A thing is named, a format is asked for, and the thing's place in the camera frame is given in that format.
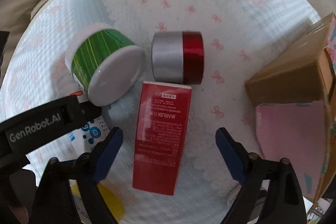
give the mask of open box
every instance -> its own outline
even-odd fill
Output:
[[[256,107],[260,104],[306,104],[324,102],[325,160],[314,198],[317,201],[336,174],[336,17],[317,22],[276,60],[246,82]]]

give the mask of cylindrical container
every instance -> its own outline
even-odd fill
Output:
[[[65,54],[67,68],[96,106],[122,97],[142,74],[145,62],[140,47],[105,23],[80,30]]]
[[[204,48],[200,32],[158,32],[152,42],[155,81],[199,85],[203,79]]]
[[[65,71],[56,82],[58,98],[69,95],[77,95],[80,103],[87,102],[81,88],[76,84],[71,74]],[[88,122],[84,127],[73,130],[68,134],[71,144],[78,156],[85,152],[91,152],[97,143],[105,140],[110,130],[102,116]]]

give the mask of screw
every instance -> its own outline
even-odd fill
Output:
[[[258,157],[259,157],[258,154],[254,153],[254,152],[249,153],[249,158],[251,160],[256,160]]]
[[[286,165],[288,165],[288,164],[291,163],[291,162],[289,161],[289,159],[287,159],[287,158],[282,158],[282,159],[281,159],[281,162],[282,162],[283,164],[286,164]]]

